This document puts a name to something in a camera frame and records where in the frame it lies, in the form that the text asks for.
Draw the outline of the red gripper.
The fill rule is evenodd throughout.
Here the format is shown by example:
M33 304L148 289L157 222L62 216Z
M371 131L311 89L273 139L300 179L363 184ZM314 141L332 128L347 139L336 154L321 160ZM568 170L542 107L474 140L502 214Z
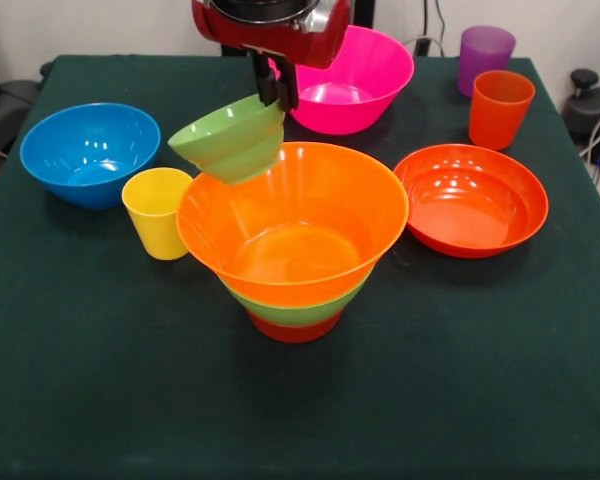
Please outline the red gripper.
M331 65L349 25L348 1L193 1L194 23L216 43L251 50L258 95L278 100L286 113L298 108L296 66ZM278 91L269 56L278 56Z

